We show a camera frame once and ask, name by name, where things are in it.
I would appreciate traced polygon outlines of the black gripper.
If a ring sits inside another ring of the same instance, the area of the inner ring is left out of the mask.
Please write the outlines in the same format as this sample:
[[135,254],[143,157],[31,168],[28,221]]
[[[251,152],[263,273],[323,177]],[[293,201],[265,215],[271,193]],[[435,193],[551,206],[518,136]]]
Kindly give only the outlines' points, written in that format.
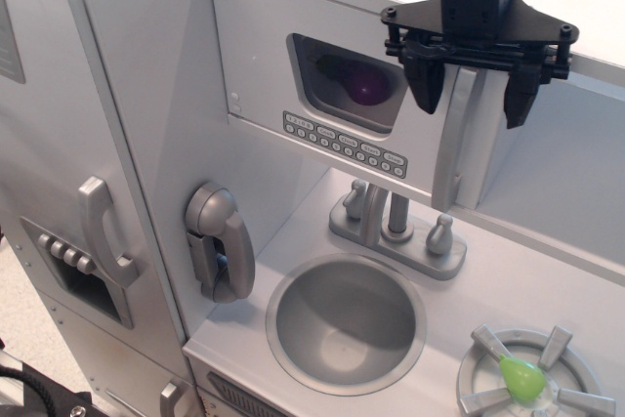
[[443,59],[511,70],[504,94],[508,129],[525,123],[542,79],[568,76],[570,47],[579,37],[576,26],[522,0],[427,0],[388,7],[381,20],[389,29],[387,53],[401,55],[414,99],[428,114],[442,93]]

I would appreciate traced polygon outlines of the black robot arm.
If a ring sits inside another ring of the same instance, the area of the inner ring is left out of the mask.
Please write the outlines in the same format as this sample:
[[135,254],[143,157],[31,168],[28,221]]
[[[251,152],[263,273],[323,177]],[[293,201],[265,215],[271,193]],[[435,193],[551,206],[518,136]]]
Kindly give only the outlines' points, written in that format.
[[403,66],[417,105],[436,111],[444,67],[504,71],[504,113],[510,129],[524,124],[542,85],[565,80],[577,26],[523,0],[427,0],[386,8],[389,56]]

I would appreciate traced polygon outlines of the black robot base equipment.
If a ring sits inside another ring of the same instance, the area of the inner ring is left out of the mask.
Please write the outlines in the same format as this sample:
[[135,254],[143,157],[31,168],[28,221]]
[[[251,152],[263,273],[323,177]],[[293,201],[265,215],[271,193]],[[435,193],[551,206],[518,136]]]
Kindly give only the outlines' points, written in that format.
[[90,393],[74,393],[5,352],[1,342],[2,416],[102,416]]

